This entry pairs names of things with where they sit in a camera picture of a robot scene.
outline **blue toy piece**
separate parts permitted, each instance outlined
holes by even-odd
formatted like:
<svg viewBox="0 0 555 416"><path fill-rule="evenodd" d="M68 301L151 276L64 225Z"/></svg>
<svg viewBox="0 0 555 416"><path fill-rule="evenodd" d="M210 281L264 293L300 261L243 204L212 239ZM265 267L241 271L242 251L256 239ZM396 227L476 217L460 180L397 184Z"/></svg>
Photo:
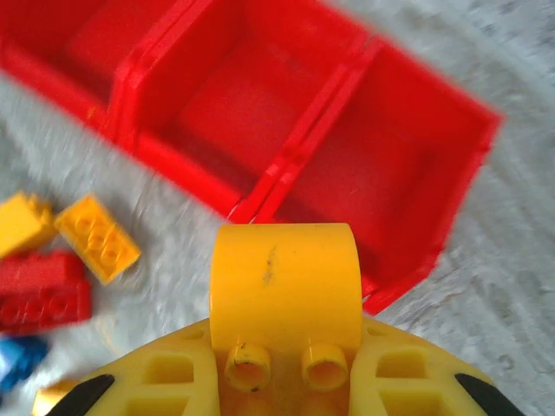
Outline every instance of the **blue toy piece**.
<svg viewBox="0 0 555 416"><path fill-rule="evenodd" d="M0 396L27 380L47 353L48 344L36 336L0 339Z"/></svg>

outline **yellow robot base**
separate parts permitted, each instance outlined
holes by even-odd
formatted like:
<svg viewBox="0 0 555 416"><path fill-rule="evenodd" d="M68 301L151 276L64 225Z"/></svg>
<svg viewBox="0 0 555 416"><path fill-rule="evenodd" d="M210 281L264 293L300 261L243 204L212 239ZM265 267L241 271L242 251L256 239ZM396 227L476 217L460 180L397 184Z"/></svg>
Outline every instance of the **yellow robot base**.
<svg viewBox="0 0 555 416"><path fill-rule="evenodd" d="M87 380L105 386L84 412L68 412L86 401L77 387L50 415L487 416L457 374L492 385L362 317L347 225L230 225L215 245L210 320L99 368Z"/></svg>

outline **yellow toy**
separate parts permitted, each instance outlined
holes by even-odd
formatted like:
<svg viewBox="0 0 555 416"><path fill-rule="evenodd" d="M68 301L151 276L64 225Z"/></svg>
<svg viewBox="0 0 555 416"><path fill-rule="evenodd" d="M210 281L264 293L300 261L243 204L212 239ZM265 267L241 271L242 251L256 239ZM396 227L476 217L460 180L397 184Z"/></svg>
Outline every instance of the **yellow toy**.
<svg viewBox="0 0 555 416"><path fill-rule="evenodd" d="M345 224L224 226L211 292L210 320L98 369L49 416L522 414L479 370L362 317Z"/></svg>
<svg viewBox="0 0 555 416"><path fill-rule="evenodd" d="M102 284L112 282L140 256L131 237L92 195L58 215L55 227Z"/></svg>
<svg viewBox="0 0 555 416"><path fill-rule="evenodd" d="M22 192L0 205L0 258L33 250L57 234L49 203Z"/></svg>

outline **black plastic piece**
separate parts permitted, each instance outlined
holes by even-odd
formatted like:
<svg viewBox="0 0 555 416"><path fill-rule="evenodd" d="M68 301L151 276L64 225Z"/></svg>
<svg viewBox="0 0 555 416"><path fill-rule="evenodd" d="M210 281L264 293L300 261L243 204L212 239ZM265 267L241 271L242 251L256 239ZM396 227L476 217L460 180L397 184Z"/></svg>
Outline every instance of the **black plastic piece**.
<svg viewBox="0 0 555 416"><path fill-rule="evenodd" d="M497 387L468 374L454 377L487 416L525 416Z"/></svg>
<svg viewBox="0 0 555 416"><path fill-rule="evenodd" d="M47 416L85 416L114 384L112 374L103 374L78 384L56 404Z"/></svg>

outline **red storage bin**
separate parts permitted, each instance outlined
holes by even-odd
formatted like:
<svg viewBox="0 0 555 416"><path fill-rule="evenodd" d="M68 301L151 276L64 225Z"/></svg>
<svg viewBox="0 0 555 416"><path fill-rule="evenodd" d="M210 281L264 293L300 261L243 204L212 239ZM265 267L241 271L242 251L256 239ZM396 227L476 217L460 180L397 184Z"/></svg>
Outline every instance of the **red storage bin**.
<svg viewBox="0 0 555 416"><path fill-rule="evenodd" d="M262 202L367 38L311 0L197 0L130 75L120 144L224 216Z"/></svg>
<svg viewBox="0 0 555 416"><path fill-rule="evenodd" d="M349 223L369 313L434 267L500 123L401 51L374 42L362 81L330 104L256 218Z"/></svg>
<svg viewBox="0 0 555 416"><path fill-rule="evenodd" d="M110 96L190 3L0 0L0 67L113 136Z"/></svg>

